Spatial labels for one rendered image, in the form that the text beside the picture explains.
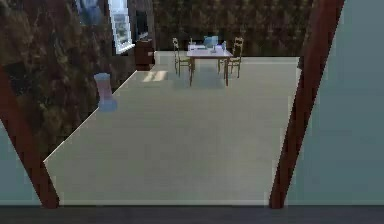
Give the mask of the dark brown wooden cabinet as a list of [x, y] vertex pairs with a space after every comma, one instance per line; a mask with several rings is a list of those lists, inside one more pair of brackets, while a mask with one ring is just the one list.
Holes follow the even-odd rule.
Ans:
[[155, 64], [152, 40], [138, 40], [134, 48], [136, 69], [149, 71]]

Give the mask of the blue laptop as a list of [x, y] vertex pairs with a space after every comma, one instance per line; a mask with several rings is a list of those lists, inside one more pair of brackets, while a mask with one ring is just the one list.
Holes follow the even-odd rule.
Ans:
[[218, 37], [217, 36], [205, 36], [203, 45], [206, 48], [213, 48], [218, 44]]

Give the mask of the blue framed wall picture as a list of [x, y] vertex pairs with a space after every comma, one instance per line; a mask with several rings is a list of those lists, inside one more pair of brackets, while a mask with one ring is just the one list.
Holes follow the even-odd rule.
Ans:
[[102, 12], [99, 0], [76, 0], [76, 7], [81, 25], [91, 26], [101, 23]]

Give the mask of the wooden slat-back chair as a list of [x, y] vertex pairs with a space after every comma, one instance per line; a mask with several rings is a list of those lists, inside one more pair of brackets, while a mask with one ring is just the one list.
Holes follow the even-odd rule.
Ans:
[[172, 38], [173, 51], [174, 51], [174, 66], [175, 72], [178, 76], [181, 75], [181, 68], [187, 67], [189, 73], [192, 73], [192, 64], [189, 57], [182, 57], [180, 55], [179, 41], [176, 37]]
[[230, 58], [228, 62], [228, 68], [230, 69], [230, 73], [233, 73], [233, 69], [237, 68], [238, 76], [241, 68], [243, 45], [244, 45], [244, 39], [242, 37], [236, 37], [234, 39], [233, 47], [232, 47], [233, 57]]

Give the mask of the white framed window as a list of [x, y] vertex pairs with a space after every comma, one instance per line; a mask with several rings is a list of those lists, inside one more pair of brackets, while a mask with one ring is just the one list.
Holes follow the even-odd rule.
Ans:
[[134, 47], [127, 0], [108, 0], [111, 26], [117, 54]]

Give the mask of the black television set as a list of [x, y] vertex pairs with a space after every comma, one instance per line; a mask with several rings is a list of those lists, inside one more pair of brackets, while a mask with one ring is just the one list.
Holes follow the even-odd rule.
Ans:
[[136, 12], [136, 34], [138, 40], [148, 36], [147, 13], [145, 11]]

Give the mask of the brown wooden dining table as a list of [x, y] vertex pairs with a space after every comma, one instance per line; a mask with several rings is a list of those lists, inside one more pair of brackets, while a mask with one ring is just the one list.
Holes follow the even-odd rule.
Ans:
[[228, 50], [223, 49], [221, 46], [214, 47], [212, 49], [199, 49], [198, 45], [189, 45], [187, 56], [190, 58], [190, 74], [189, 85], [192, 85], [195, 61], [197, 59], [223, 59], [224, 60], [224, 79], [225, 85], [229, 85], [229, 61], [233, 57], [233, 54]]

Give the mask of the blue and pink bin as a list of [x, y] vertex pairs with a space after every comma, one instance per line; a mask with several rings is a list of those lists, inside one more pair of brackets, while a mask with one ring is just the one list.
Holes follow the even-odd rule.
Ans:
[[94, 75], [99, 94], [98, 108], [102, 112], [113, 112], [117, 109], [117, 102], [113, 98], [110, 75], [108, 73], [98, 73]]

